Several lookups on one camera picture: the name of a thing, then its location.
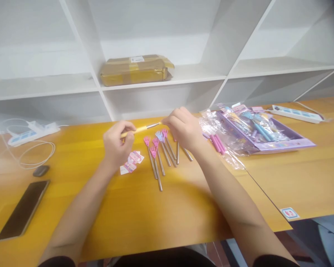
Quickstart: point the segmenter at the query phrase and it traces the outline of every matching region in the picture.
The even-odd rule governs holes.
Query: purple box
[[[267,143],[255,143],[252,141],[243,131],[236,127],[226,116],[224,116],[222,111],[217,112],[218,118],[222,122],[223,126],[229,131],[232,132],[238,139],[243,139],[248,149],[249,154],[272,154],[280,152],[288,152],[300,150],[303,148],[316,146],[312,141],[307,138],[304,138],[300,134],[296,133],[291,128],[288,128],[286,125],[280,123],[274,118],[270,118],[273,121],[277,129],[283,131],[282,133],[290,138],[290,141],[279,141],[279,142],[267,142]]]

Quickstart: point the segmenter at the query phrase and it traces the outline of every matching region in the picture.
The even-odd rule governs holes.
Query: power strip
[[[285,117],[289,117],[293,119],[298,119],[301,121],[311,122],[311,123],[320,123],[324,121],[322,117],[319,116],[318,114],[300,111],[297,109],[285,108],[282,106],[272,105],[271,111],[273,114],[277,114],[277,115],[281,115],[281,116],[285,116]]]
[[[41,126],[41,125],[39,126],[42,127],[41,128],[42,131],[30,130],[30,131],[21,133],[19,135],[11,137],[7,144],[10,146],[16,147],[16,146],[31,142],[33,140],[36,140],[38,138],[44,137],[46,135],[54,134],[55,132],[60,131],[60,128],[57,126],[57,123],[55,122],[52,122],[45,126]]]

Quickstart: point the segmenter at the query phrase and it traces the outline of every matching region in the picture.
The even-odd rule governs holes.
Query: smartphone
[[[4,228],[0,232],[0,240],[21,236],[40,204],[50,180],[29,184]]]

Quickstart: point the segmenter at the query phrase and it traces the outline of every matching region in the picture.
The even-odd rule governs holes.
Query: metal rod
[[[164,155],[166,156],[168,166],[171,166],[170,159],[168,158],[166,149],[164,148],[164,143],[162,143],[162,148],[163,148]]]
[[[172,149],[171,143],[169,142],[169,140],[168,140],[167,137],[166,137],[166,140],[167,140],[167,144],[168,144],[168,146],[170,147],[170,150],[171,150],[171,152],[172,152],[172,155],[173,155],[174,160],[177,160],[177,157],[176,157],[176,155],[174,154],[174,151],[173,151],[173,149]]]
[[[162,175],[165,176],[164,168],[163,168],[162,160],[161,160],[161,155],[160,155],[160,152],[158,151],[158,148],[157,148],[157,155],[158,155],[158,159],[159,159],[159,161],[160,161]]]
[[[184,152],[187,154],[187,157],[189,158],[190,161],[193,161],[192,157],[190,156],[190,154],[188,153],[188,151],[183,148]]]
[[[164,145],[165,145],[165,148],[166,148],[166,150],[167,150],[167,152],[168,152],[168,154],[169,154],[169,156],[170,156],[170,158],[171,158],[171,161],[172,161],[172,163],[173,163],[173,166],[177,167],[177,164],[176,164],[176,162],[174,161],[173,156],[172,156],[172,154],[171,154],[171,152],[170,152],[168,146],[166,146],[166,144],[164,144]]]
[[[151,164],[152,164],[153,175],[155,176],[155,179],[157,179],[155,165],[153,164],[152,155],[151,155],[151,151],[150,151],[149,147],[147,147],[147,150],[148,150],[148,154],[150,156],[150,160],[151,160]]]
[[[156,172],[157,172],[158,186],[160,187],[160,191],[162,191],[162,184],[161,184],[160,174],[159,174],[159,172],[158,172],[158,166],[157,166],[156,158],[154,158],[154,160],[155,160],[155,165],[156,165]]]
[[[177,164],[179,164],[179,142],[177,142]]]
[[[158,165],[157,165],[156,158],[153,158],[153,160],[155,162],[155,170],[156,170],[157,179],[159,179],[160,178],[160,172],[158,171]]]

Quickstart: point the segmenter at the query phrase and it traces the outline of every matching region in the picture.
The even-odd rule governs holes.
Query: pink claw tip
[[[156,147],[154,147],[154,146],[150,147],[150,151],[151,151],[152,156],[155,158],[156,157],[156,152],[157,152]]]
[[[163,132],[164,137],[167,137],[167,134],[168,134],[167,129],[162,129],[162,132]]]
[[[145,144],[146,144],[147,146],[149,146],[149,145],[150,145],[150,137],[149,137],[149,136],[145,136],[145,137],[144,137],[144,142],[145,142]]]
[[[152,139],[152,142],[155,145],[155,147],[158,147],[158,144],[159,144],[160,140],[156,137],[156,138]]]

